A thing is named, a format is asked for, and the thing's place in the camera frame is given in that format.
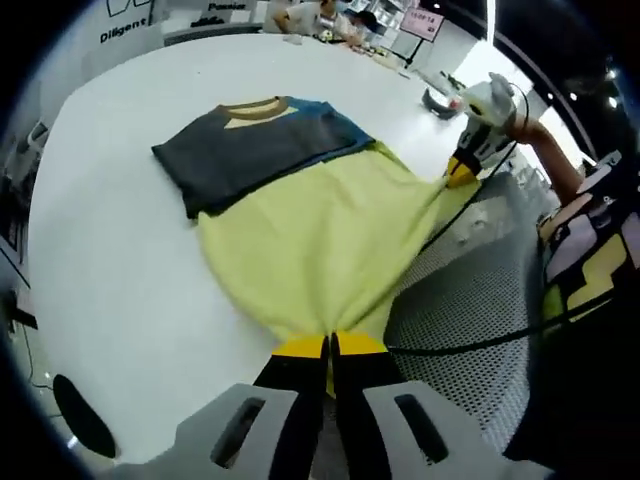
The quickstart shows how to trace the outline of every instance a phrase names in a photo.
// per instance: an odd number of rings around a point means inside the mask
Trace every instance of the gray t-shirt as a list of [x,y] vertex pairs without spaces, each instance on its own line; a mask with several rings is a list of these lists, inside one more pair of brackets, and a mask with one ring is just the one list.
[[[200,211],[222,213],[249,193],[297,171],[313,158],[356,143],[351,122],[330,106],[279,116],[287,108],[286,100],[281,98],[275,109],[240,117],[220,106],[194,120],[166,143],[152,147],[182,191],[189,218],[195,218]],[[233,118],[263,122],[225,128]]]

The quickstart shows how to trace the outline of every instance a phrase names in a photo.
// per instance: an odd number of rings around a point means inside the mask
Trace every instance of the person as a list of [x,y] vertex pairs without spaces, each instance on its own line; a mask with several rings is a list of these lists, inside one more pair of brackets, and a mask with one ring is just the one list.
[[322,0],[321,2],[305,2],[273,15],[273,20],[282,33],[297,33],[299,35],[320,35],[326,29],[319,21],[319,17],[334,22],[333,32],[349,44],[356,44],[358,37],[349,20],[341,13],[346,10],[344,2]]
[[569,204],[584,179],[573,168],[553,135],[537,120],[529,119],[525,125],[523,117],[517,117],[507,133],[518,143],[533,147],[560,203]]
[[630,381],[640,337],[640,157],[609,155],[585,179],[539,122],[518,118],[508,134],[534,148],[562,204],[538,225],[543,321],[611,297],[545,332],[529,405],[505,455],[570,478],[622,477],[640,444]]
[[362,45],[364,42],[370,41],[371,36],[375,34],[378,28],[376,16],[368,11],[361,10],[350,16],[351,25],[355,32],[351,34],[351,38],[347,39],[350,45]]

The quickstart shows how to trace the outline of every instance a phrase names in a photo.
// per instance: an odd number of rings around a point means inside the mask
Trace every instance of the desk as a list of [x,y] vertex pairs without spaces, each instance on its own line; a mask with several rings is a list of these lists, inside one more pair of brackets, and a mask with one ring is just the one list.
[[443,172],[464,118],[440,122],[424,84],[306,38],[207,38],[107,71],[71,95],[38,172],[29,267],[42,343],[111,429],[126,462],[172,445],[178,423],[276,346],[238,312],[200,254],[150,147],[220,103],[326,100],[414,172]]

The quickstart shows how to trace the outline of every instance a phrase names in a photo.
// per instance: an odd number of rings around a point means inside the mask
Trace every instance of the white wall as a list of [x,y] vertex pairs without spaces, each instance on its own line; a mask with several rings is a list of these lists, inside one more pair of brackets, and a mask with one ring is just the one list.
[[82,61],[87,55],[93,53],[98,58],[101,51],[114,49],[116,45],[124,54],[127,50],[136,51],[132,32],[144,28],[142,23],[146,24],[149,17],[150,3],[131,0],[125,11],[113,17],[109,16],[107,5],[112,13],[119,12],[126,1],[94,1],[61,35],[26,87],[10,120],[9,134],[21,138],[38,118],[51,127],[66,98],[85,83]]
[[[391,50],[409,57],[419,42],[415,35],[400,32]],[[422,43],[411,68],[429,76],[437,75],[441,70],[453,73],[477,42],[473,35],[445,19],[435,41]]]
[[[499,73],[510,82],[518,85],[526,95],[533,86],[533,82],[516,67],[516,65],[493,45],[486,41],[476,42],[454,76],[467,86],[488,81],[489,73]],[[516,101],[522,98],[516,94]]]

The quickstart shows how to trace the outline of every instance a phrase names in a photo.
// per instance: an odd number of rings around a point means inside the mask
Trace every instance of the white tabletop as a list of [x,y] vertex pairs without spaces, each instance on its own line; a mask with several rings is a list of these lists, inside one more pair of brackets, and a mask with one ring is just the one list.
[[342,46],[254,34],[149,53],[69,97],[31,207],[33,302],[53,371],[109,426],[122,461],[172,445],[181,421],[252,383],[276,345],[221,292],[150,147],[220,103],[291,95],[330,102],[433,179],[464,120],[427,112],[424,88]]

